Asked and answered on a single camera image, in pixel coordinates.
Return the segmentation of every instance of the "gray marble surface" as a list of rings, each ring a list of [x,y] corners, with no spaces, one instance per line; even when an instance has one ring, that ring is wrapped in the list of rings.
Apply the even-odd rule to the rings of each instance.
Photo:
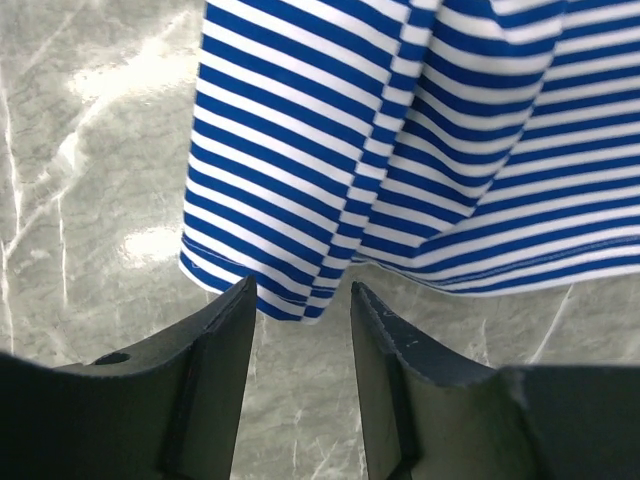
[[[202,7],[0,3],[0,348],[87,362],[211,300],[176,258]],[[259,317],[234,479],[364,478],[354,279],[486,364],[640,362],[640,276],[461,299],[354,269],[320,324]]]

